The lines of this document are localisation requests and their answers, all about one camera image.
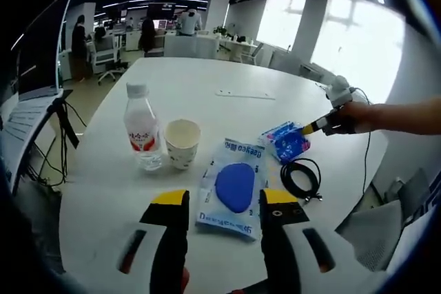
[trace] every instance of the paper cup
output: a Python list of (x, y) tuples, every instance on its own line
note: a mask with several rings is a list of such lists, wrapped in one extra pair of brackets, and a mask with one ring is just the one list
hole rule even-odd
[(172, 165), (188, 169), (198, 150), (201, 129), (190, 120), (174, 120), (165, 129), (165, 143)]

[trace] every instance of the monitor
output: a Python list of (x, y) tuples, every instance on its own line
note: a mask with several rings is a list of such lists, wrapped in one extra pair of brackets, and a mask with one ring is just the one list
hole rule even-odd
[(174, 15), (173, 3), (149, 3), (147, 16), (152, 20), (171, 20)]
[(58, 94), (58, 53), (70, 0), (56, 0), (25, 30), (18, 46), (19, 98)]

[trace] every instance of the blue package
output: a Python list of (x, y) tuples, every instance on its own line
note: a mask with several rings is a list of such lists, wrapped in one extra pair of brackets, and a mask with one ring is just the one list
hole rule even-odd
[[(247, 206), (244, 201), (232, 202), (231, 199), (225, 199), (225, 195), (220, 199), (216, 192), (218, 175), (226, 167), (237, 164), (247, 165), (254, 172), (252, 186), (238, 187), (238, 193), (242, 190), (247, 191), (243, 191), (247, 195)], [(247, 240), (257, 240), (261, 233), (258, 199), (260, 190), (265, 187), (267, 187), (265, 148), (226, 138), (214, 153), (201, 180), (196, 225), (208, 225), (213, 229), (240, 234)], [(231, 195), (233, 190), (234, 188), (230, 187), (228, 194)], [(249, 201), (249, 193), (252, 193), (251, 201)]]
[(223, 168), (216, 177), (216, 195), (234, 213), (243, 213), (251, 204), (254, 170), (246, 163), (234, 163)]
[(293, 161), (311, 147), (311, 143), (301, 133), (302, 125), (285, 122), (264, 132), (259, 141), (283, 165)]

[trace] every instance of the coiled cable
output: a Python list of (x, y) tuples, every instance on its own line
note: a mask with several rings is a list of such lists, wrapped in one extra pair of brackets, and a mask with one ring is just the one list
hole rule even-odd
[[(298, 161), (302, 160), (312, 162), (316, 166), (318, 178), (310, 168), (308, 168), (306, 165), (298, 163)], [(291, 177), (291, 173), (294, 171), (301, 171), (308, 177), (309, 181), (311, 182), (310, 190), (305, 191), (297, 186), (297, 184), (293, 181)], [(322, 196), (318, 193), (320, 184), (322, 183), (322, 174), (320, 172), (320, 167), (318, 166), (316, 161), (310, 158), (297, 158), (292, 162), (282, 166), (282, 168), (280, 169), (280, 179), (282, 180), (283, 186), (286, 188), (286, 190), (293, 196), (304, 199), (305, 201), (309, 201), (314, 198), (320, 201), (322, 200)]]

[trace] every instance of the window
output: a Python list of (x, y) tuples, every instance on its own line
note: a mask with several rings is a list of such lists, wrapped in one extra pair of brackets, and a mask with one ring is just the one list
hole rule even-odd
[(374, 103), (387, 100), (401, 62), (404, 19), (363, 0), (329, 0), (312, 63), (344, 76)]
[(306, 0), (267, 0), (257, 40), (288, 50), (296, 39)]

